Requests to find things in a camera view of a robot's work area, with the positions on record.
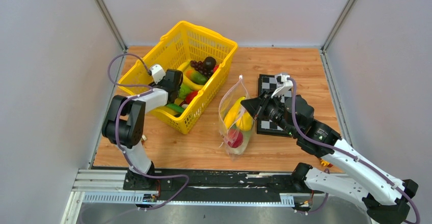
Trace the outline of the yellow bell pepper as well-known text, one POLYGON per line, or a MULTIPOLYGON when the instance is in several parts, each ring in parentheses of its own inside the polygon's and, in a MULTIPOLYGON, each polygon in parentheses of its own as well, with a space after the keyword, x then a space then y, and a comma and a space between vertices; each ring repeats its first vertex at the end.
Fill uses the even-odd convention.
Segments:
POLYGON ((241 131, 250 131, 253 127, 254 120, 246 111, 239 120, 236 122, 236 127, 241 131))

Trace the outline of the clear zip top bag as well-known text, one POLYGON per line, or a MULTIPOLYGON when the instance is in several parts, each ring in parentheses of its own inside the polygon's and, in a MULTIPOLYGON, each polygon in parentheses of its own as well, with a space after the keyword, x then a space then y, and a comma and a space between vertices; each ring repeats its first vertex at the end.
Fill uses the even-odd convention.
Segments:
MULTIPOLYGON (((238 116, 235 119, 235 122, 233 123, 233 125, 229 129, 226 129, 226 127, 224 125, 224 117, 227 114, 228 110, 236 102, 236 100, 242 96, 245 96, 246 97, 245 99, 250 99, 250 94, 249 94, 249 92, 245 86, 244 78, 242 75, 240 75, 238 77, 238 81, 227 91, 227 93, 222 97, 222 99, 219 103, 219 108, 218 108, 219 133, 222 136, 222 138, 227 135, 227 132, 229 129, 236 127, 237 120, 239 120, 241 118, 241 116, 246 112, 246 110, 242 106, 240 106, 241 110, 238 113, 238 116)), ((231 155, 228 153, 227 153, 227 155, 230 157, 230 159, 232 161, 238 160, 242 156, 242 154, 241 155, 231 155)))

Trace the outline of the green lettuce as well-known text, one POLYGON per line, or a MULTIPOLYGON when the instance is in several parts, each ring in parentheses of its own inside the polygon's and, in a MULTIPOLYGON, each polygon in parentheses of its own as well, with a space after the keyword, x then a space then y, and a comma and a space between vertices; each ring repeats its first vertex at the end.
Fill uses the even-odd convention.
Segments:
POLYGON ((251 139, 252 135, 253 135, 253 129, 251 129, 250 131, 241 131, 243 136, 244 136, 244 140, 241 146, 239 146, 238 148, 230 148, 227 144, 228 142, 228 135, 223 137, 223 146, 226 150, 226 152, 228 154, 231 155, 241 155, 243 154, 243 152, 245 151, 246 147, 248 146, 249 140, 251 139))

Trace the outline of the red yellow apple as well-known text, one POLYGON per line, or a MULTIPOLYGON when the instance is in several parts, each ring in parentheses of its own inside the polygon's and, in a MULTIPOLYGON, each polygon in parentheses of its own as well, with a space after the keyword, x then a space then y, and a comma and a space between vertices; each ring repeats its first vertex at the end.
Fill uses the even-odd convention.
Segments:
POLYGON ((228 130, 228 146, 230 148, 238 148, 242 145, 244 136, 240 130, 230 129, 228 130))

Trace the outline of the yellow plastic basket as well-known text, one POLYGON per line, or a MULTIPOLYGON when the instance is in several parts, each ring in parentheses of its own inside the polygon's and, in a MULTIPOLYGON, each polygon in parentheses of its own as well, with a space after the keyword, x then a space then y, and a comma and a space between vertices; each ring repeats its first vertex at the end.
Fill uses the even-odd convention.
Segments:
POLYGON ((180 21, 172 27, 145 56, 136 63, 119 80, 120 89, 129 95, 145 91, 142 84, 150 84, 153 78, 146 72, 145 66, 159 64, 164 70, 177 69, 186 61, 202 61, 213 57, 219 65, 218 70, 204 84, 203 89, 179 117, 173 110, 162 106, 150 112, 153 116, 187 134, 208 104, 227 80, 233 56, 238 45, 235 41, 203 26, 180 21))

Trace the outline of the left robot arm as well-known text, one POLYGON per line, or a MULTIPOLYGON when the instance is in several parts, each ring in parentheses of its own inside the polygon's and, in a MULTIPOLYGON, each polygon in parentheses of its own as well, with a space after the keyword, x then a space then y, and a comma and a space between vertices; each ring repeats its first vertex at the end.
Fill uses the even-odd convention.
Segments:
POLYGON ((156 71, 152 75, 154 82, 150 90, 134 96, 116 95, 112 98, 101 130, 102 136, 118 147, 129 164, 125 186, 135 184, 136 188, 144 190, 152 189, 158 178, 141 143, 145 115, 173 103, 183 82, 181 71, 175 69, 168 69, 161 78, 156 71))

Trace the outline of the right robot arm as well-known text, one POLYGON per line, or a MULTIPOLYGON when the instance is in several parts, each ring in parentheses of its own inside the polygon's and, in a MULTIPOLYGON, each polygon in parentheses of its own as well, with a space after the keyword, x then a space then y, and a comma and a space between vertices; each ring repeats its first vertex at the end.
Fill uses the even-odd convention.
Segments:
POLYGON ((254 119, 269 119, 282 128, 306 153, 338 166, 348 178, 330 176, 306 163, 299 163, 291 174, 292 188, 297 192, 317 190, 349 201, 366 211, 377 223, 404 223, 414 211, 418 184, 401 180, 378 168, 358 153, 330 126, 314 118, 314 108, 300 95, 278 98, 263 93, 246 99, 241 105, 254 119))

